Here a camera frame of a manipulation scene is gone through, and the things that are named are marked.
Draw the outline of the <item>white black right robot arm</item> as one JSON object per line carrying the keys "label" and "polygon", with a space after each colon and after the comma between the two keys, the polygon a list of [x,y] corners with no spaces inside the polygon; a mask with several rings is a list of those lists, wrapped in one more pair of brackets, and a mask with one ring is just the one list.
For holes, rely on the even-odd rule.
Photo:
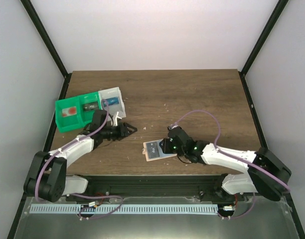
{"label": "white black right robot arm", "polygon": [[227,174],[214,188],[221,201],[233,194],[258,193],[271,201],[279,201],[289,193],[291,170],[269,149],[234,150],[205,140],[194,140],[181,127],[168,129],[168,137],[158,144],[164,154],[183,156],[191,163],[217,165],[239,172]]}

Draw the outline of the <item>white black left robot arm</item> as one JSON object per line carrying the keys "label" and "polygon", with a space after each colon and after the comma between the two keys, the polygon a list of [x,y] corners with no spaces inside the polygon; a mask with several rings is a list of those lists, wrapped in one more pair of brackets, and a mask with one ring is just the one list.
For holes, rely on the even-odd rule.
{"label": "white black left robot arm", "polygon": [[69,143],[49,152],[39,151],[32,160],[23,190],[37,200],[56,202],[62,196],[77,194],[83,201],[90,201],[95,189],[81,176],[68,176],[67,168],[95,150],[104,140],[122,140],[137,128],[121,122],[118,113],[113,116],[106,110],[96,110],[90,123]]}

